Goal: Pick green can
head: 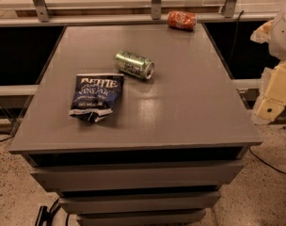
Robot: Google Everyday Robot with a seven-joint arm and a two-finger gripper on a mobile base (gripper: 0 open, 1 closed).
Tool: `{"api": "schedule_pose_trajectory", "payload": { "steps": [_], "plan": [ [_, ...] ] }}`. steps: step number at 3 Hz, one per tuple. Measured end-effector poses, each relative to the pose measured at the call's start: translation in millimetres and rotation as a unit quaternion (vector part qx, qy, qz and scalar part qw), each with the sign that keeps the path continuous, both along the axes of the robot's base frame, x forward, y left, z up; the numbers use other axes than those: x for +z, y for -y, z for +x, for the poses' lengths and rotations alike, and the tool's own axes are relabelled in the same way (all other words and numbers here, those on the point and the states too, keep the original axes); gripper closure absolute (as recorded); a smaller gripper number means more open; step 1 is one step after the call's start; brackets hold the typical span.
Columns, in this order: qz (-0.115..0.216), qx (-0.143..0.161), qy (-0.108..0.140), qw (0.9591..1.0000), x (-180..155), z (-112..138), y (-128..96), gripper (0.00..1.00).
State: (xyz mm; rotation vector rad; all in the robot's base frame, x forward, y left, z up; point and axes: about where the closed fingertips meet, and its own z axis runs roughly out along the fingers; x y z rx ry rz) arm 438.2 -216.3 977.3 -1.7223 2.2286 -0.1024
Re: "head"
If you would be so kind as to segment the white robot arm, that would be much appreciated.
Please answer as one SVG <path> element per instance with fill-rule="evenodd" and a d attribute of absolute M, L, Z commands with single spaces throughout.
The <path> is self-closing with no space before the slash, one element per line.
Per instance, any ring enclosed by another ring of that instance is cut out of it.
<path fill-rule="evenodd" d="M 267 43 L 269 55 L 278 60 L 273 68 L 264 68 L 260 95 L 252 112 L 252 121 L 265 125 L 273 122 L 286 109 L 286 4 L 273 20 L 258 27 L 250 39 Z"/>

